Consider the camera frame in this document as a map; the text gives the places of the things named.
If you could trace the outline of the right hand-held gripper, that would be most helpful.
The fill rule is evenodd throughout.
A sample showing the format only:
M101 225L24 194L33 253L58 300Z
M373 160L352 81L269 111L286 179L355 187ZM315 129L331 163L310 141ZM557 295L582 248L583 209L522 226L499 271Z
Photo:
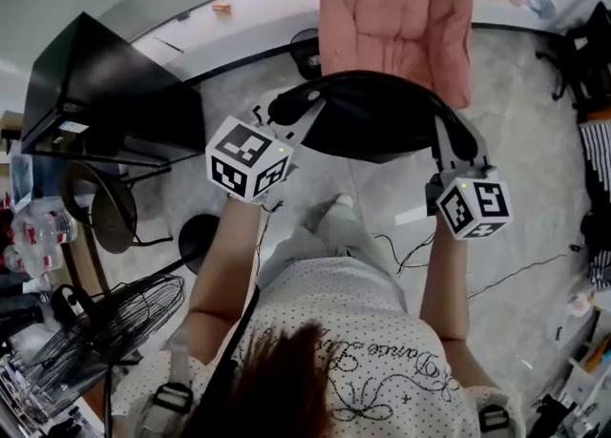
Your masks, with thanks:
M483 135L461 112L462 144L475 165L457 166L450 135L443 120L434 118L436 161L441 172L426 184L427 215L439 214L456 240L480 240L493 236L512 222L509 189L489 164Z

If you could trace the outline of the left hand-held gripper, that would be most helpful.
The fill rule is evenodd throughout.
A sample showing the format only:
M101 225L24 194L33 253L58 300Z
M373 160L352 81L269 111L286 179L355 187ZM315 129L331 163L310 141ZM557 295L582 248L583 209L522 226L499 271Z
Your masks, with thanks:
M252 107L251 123L255 127L229 116L205 148L208 180L244 202L260 199L285 178L294 153L289 145L303 142L326 101L318 99L288 127L285 133L288 145L256 128L277 125L270 115L273 104L260 101Z

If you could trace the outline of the black fabric bag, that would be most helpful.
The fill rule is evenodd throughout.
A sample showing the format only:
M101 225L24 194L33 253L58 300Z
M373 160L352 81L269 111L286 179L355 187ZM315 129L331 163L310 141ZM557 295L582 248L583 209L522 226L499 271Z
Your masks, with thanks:
M299 143L322 154L385 163L431 148L439 160L437 123L459 160L478 153L466 122L437 94L386 73L348 71L305 82L271 101L267 124L295 126L319 102L322 110Z

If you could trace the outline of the pink padded jacket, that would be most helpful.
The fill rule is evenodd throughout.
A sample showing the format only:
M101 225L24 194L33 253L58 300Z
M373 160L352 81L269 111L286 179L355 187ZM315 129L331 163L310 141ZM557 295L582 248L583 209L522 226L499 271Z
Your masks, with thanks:
M464 109L473 10L474 0L320 0L322 72L396 75Z

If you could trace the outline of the person's right forearm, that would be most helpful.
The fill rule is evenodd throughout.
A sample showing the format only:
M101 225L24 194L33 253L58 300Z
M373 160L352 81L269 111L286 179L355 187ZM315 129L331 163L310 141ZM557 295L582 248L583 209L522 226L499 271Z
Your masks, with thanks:
M435 219L420 319L442 342L465 343L470 325L467 242L453 237L441 214Z

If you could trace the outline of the person's left forearm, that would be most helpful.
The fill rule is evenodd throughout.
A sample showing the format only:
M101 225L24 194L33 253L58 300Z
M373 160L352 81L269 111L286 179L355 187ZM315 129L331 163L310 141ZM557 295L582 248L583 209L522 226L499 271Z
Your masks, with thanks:
M259 239L262 208L229 198L189 299L188 351L210 363L241 318Z

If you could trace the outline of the black mesh wastebasket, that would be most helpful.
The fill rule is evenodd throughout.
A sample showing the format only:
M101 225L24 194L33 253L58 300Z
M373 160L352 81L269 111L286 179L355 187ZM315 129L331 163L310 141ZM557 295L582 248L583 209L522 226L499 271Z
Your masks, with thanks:
M305 80L313 80L322 76L319 35L316 28L295 34L290 41L289 52L299 74Z

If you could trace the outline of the white curved counter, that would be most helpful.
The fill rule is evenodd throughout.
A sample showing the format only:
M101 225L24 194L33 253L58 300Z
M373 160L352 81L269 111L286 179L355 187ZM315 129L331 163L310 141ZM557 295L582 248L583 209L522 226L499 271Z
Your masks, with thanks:
M552 0L555 17L539 19L509 0L474 0L473 27L486 25L548 31L568 18L570 0ZM230 3L217 15L213 3ZM320 0L215 0L136 38L132 45L186 81L222 66L290 44L300 31L319 25Z

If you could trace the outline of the grey trousers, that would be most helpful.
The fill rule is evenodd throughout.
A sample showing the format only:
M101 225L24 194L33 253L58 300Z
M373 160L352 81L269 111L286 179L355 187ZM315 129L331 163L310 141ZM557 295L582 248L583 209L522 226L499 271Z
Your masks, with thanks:
M340 194L310 208L303 222L281 241L257 275L259 287L278 278L296 261L352 257L389 273L389 262L354 210L354 200Z

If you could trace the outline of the black white striped cloth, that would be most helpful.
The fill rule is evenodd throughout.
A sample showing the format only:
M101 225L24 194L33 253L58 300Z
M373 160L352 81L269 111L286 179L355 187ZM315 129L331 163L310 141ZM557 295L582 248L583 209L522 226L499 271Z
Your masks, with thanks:
M611 289L611 120L579 125L590 199L580 231L588 249L589 280L597 290Z

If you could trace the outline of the black round stand base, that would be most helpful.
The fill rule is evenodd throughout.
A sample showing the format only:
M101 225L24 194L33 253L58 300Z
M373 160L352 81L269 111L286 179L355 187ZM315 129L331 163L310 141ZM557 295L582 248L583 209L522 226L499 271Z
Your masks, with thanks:
M184 265L198 275L216 235L220 218L200 214L187 220L179 232L179 254Z

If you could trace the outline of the black office chair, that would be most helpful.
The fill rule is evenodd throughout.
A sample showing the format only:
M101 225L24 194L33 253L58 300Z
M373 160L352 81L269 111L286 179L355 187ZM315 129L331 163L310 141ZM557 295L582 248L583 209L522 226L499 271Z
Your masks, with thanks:
M560 85L551 96L558 101L569 92L579 122L611 107L611 10L603 2L586 22L550 36L535 57L558 71Z

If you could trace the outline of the black monitor screen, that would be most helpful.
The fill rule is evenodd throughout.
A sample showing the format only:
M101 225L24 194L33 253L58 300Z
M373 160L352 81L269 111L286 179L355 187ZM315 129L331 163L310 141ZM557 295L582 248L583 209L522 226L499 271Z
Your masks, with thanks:
M205 143L200 94L86 13L33 62L25 154L162 168Z

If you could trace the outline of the round brown stool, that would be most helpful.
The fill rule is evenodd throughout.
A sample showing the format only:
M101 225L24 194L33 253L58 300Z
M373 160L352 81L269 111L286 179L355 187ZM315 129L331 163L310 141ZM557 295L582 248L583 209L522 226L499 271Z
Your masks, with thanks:
M67 212L93 231L104 250L121 254L130 247L149 247L174 240L172 236L141 240L137 234L137 205L132 193L137 183L170 172L171 168L165 167L136 177L113 176L89 163L73 161L61 181L61 197ZM76 187L83 182L96 188L88 208L80 206L76 200Z

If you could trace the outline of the white dotted shirt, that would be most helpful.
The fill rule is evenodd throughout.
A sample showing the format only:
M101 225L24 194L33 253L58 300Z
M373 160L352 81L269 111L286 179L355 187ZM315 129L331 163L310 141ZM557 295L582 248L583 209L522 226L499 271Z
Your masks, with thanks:
M394 280L352 257L296 261L208 364L185 328L118 386L120 438L526 438L466 342L442 342Z

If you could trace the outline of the white cluttered shelf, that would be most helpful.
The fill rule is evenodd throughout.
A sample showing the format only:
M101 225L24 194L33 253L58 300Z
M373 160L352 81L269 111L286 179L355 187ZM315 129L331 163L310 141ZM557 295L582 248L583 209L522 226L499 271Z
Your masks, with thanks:
M527 438L611 438L611 306L592 290L571 295L551 340L562 360L533 402Z

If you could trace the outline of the clear plastic water bottle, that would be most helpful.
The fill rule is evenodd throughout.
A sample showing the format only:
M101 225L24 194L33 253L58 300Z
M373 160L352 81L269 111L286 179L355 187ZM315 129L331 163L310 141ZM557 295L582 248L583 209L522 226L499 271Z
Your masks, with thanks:
M77 221L65 210L15 217L11 223L12 239L23 246L60 245L77 237Z

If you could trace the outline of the black floor fan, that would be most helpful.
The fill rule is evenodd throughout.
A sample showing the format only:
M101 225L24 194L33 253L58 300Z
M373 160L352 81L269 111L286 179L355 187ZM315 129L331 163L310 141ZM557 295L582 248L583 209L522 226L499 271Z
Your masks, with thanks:
M184 278L170 274L85 297L84 311L25 364L28 392L47 417L56 417L165 325L184 300Z

